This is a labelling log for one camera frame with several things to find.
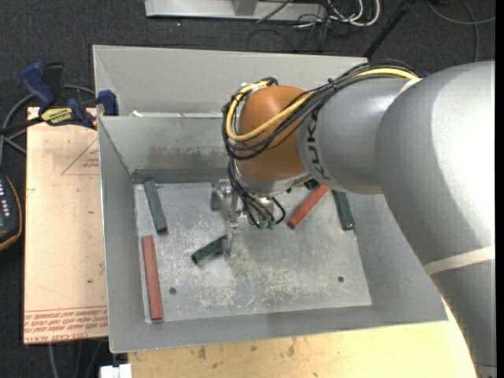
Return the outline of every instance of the scratched metal plate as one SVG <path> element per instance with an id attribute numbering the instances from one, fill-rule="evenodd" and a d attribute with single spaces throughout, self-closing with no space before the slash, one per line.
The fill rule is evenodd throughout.
<path id="1" fill-rule="evenodd" d="M 353 232 L 341 229 L 327 193 L 293 231 L 285 223 L 261 231 L 240 219 L 232 254 L 195 265 L 191 254 L 226 231 L 210 207 L 209 183 L 159 185 L 169 234 L 157 235 L 143 185 L 135 185 L 140 237 L 153 235 L 165 322 L 371 304 Z M 309 195 L 279 196 L 289 217 Z M 149 321 L 139 248 L 146 321 Z"/>

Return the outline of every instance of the cable bundle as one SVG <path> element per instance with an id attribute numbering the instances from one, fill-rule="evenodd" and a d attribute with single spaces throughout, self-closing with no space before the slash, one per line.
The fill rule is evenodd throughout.
<path id="1" fill-rule="evenodd" d="M 421 76 L 418 72 L 411 69 L 409 66 L 399 61 L 378 61 L 374 63 L 364 63 L 353 67 L 348 72 L 345 72 L 335 80 L 329 80 L 321 87 L 314 88 L 309 91 L 303 91 L 296 96 L 288 105 L 286 105 L 280 113 L 265 123 L 256 127 L 253 131 L 243 135 L 239 135 L 236 130 L 237 119 L 239 117 L 239 106 L 250 94 L 253 94 L 258 88 L 267 88 L 272 85 L 277 85 L 278 81 L 272 77 L 260 80 L 253 84 L 248 84 L 238 90 L 232 96 L 232 99 L 224 106 L 223 121 L 222 121 L 222 138 L 226 146 L 226 151 L 230 157 L 228 165 L 228 176 L 230 183 L 236 194 L 241 198 L 243 203 L 243 212 L 247 213 L 249 222 L 258 228 L 266 226 L 272 228 L 279 224 L 285 218 L 285 210 L 278 201 L 271 197 L 275 205 L 282 212 L 282 217 L 276 220 L 271 209 L 264 206 L 259 198 L 252 195 L 239 182 L 236 176 L 236 161 L 245 161 L 255 158 L 266 150 L 272 150 L 282 144 L 285 139 L 295 132 L 302 123 L 310 116 L 313 111 L 323 109 L 324 104 L 338 91 L 348 87 L 353 83 L 362 80 L 369 80 L 378 77 L 401 77 L 409 80 L 419 79 Z M 277 124 L 272 132 L 265 132 L 272 125 Z M 273 140 L 284 132 L 290 126 L 294 127 L 285 135 L 279 142 L 272 145 Z M 256 139 L 263 135 L 262 139 L 247 143 L 252 139 Z"/>

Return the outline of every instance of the black carpet floor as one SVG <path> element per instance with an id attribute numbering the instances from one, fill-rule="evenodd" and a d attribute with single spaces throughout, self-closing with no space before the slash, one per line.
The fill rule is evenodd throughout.
<path id="1" fill-rule="evenodd" d="M 145 0 L 0 0 L 0 122 L 26 91 L 20 72 L 33 61 L 62 61 L 68 83 L 93 87 L 91 47 L 94 44 L 165 46 L 204 50 L 288 52 L 362 56 L 402 0 L 380 0 L 382 15 L 372 27 L 355 29 L 335 24 L 323 36 L 279 22 L 246 20 L 147 19 Z M 495 59 L 495 21 L 477 27 L 455 24 L 495 15 L 496 0 L 439 2 L 418 0 L 373 55 L 394 58 L 424 72 L 452 65 Z M 21 121 L 21 115 L 15 120 Z M 17 140 L 23 146 L 23 138 Z M 24 155 L 6 147 L 3 169 L 24 200 Z M 24 346 L 24 240 L 0 252 L 0 377 L 52 376 L 47 346 Z M 94 364 L 111 363 L 106 343 L 86 341 L 54 346 L 61 377 L 85 376 Z M 95 368 L 91 366 L 90 376 Z"/>

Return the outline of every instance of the blue clamp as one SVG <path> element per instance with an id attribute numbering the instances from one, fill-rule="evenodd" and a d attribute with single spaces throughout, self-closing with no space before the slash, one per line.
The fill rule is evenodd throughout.
<path id="1" fill-rule="evenodd" d="M 37 61 L 23 70 L 21 73 L 21 82 L 30 94 L 40 98 L 43 102 L 43 106 L 40 107 L 41 111 L 44 111 L 56 102 L 56 97 L 54 97 L 47 84 L 44 83 L 42 63 Z"/>
<path id="2" fill-rule="evenodd" d="M 58 100 L 43 79 L 43 67 L 39 62 L 32 63 L 21 73 L 21 82 L 30 92 L 40 98 L 39 117 L 52 126 L 74 124 L 85 128 L 96 128 L 96 117 L 81 107 L 74 98 L 70 98 L 64 106 L 54 106 Z M 111 90 L 98 93 L 96 102 L 103 104 L 104 114 L 117 116 L 119 114 L 116 96 Z"/>
<path id="3" fill-rule="evenodd" d="M 103 105 L 105 115 L 113 117 L 119 115 L 119 107 L 117 106 L 116 96 L 111 90 L 98 92 L 98 100 Z"/>

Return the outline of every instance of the cardboard sheet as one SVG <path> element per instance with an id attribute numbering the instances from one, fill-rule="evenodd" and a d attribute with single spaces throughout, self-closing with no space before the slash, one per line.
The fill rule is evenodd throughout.
<path id="1" fill-rule="evenodd" d="M 28 129 L 25 217 L 24 343 L 107 336 L 96 131 Z"/>

